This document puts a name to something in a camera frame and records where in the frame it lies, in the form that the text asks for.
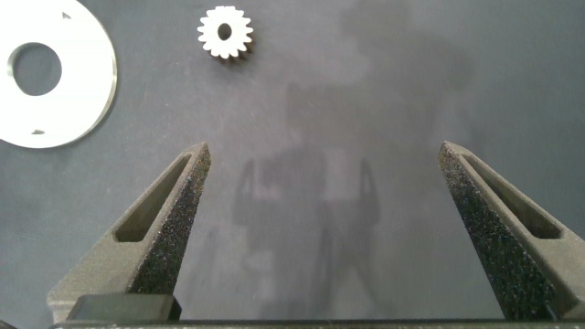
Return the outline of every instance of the gear teeth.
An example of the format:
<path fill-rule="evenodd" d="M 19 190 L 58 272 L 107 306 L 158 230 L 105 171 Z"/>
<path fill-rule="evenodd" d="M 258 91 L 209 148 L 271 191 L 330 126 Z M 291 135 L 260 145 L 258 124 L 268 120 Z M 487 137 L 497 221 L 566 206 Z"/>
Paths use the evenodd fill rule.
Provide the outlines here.
<path fill-rule="evenodd" d="M 252 42 L 248 34 L 254 29 L 248 27 L 250 19 L 244 17 L 243 10 L 236 10 L 234 6 L 216 6 L 215 9 L 208 10 L 207 16 L 200 18 L 200 21 L 203 26 L 197 28 L 201 33 L 198 40 L 211 56 L 224 62 L 231 58 L 240 59 L 242 55 L 250 52 L 250 47 L 246 44 Z M 228 24 L 231 28 L 231 34 L 225 40 L 218 32 L 218 27 L 222 24 Z"/>

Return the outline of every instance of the metal washer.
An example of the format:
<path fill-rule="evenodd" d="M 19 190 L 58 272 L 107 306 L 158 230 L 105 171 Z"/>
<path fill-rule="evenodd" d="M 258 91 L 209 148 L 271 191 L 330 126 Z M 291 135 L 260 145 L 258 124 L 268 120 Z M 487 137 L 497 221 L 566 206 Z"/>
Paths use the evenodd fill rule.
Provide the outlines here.
<path fill-rule="evenodd" d="M 5 0 L 0 20 L 0 139 L 46 148 L 73 142 L 105 116 L 116 90 L 116 58 L 106 31 L 75 0 Z M 57 53 L 61 77 L 41 96 L 17 85 L 13 63 L 26 44 L 40 43 Z"/>

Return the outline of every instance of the washer center hole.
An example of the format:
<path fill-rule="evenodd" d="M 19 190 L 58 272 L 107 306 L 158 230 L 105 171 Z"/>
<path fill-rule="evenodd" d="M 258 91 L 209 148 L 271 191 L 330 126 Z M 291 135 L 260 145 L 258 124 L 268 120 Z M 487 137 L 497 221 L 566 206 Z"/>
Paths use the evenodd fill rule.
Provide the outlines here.
<path fill-rule="evenodd" d="M 220 25 L 218 27 L 218 35 L 219 35 L 219 38 L 224 40 L 224 41 L 229 39 L 229 37 L 231 37 L 231 27 L 229 26 L 229 24 L 224 23 L 224 24 Z"/>
<path fill-rule="evenodd" d="M 17 48 L 8 64 L 9 68 L 12 67 L 10 69 L 18 88 L 30 96 L 49 93 L 61 79 L 59 56 L 40 43 L 28 43 Z"/>

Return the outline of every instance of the metal gear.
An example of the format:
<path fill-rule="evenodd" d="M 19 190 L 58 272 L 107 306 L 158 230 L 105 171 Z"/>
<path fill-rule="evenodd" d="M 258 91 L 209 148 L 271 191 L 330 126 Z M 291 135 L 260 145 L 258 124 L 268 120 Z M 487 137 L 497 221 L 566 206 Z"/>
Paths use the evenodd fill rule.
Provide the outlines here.
<path fill-rule="evenodd" d="M 247 27 L 249 22 L 243 10 L 236 10 L 234 6 L 217 6 L 207 11 L 207 17 L 201 18 L 203 26 L 197 28 L 201 32 L 199 41 L 213 57 L 236 58 L 240 51 L 248 49 L 246 43 L 252 41 L 248 36 L 253 31 Z"/>

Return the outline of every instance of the black textured surface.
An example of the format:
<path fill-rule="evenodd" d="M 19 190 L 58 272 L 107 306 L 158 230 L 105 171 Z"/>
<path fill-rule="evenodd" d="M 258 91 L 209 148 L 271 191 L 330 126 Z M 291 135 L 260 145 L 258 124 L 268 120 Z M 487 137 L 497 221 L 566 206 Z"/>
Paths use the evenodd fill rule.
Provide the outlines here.
<path fill-rule="evenodd" d="M 127 329 L 579 329 L 583 323 L 502 323 L 502 322 L 359 322 L 359 321 L 322 321 L 322 322 L 181 322 L 170 324 L 116 324 Z M 63 329 L 106 329 L 112 324 L 59 324 L 51 328 Z"/>
<path fill-rule="evenodd" d="M 0 142 L 0 318 L 19 328 L 48 326 L 47 291 L 202 141 L 186 319 L 502 317 L 437 168 L 445 140 L 585 236 L 582 0 L 239 0 L 258 42 L 234 66 L 197 41 L 226 2 L 81 2 L 118 59 L 110 115 L 56 149 Z"/>
<path fill-rule="evenodd" d="M 204 145 L 176 202 L 171 206 L 170 214 L 128 287 L 128 293 L 173 294 L 210 165 L 209 150 Z"/>
<path fill-rule="evenodd" d="M 494 212 L 462 168 L 453 150 L 439 158 L 447 186 L 459 209 L 477 255 L 508 320 L 551 320 L 552 283 Z"/>

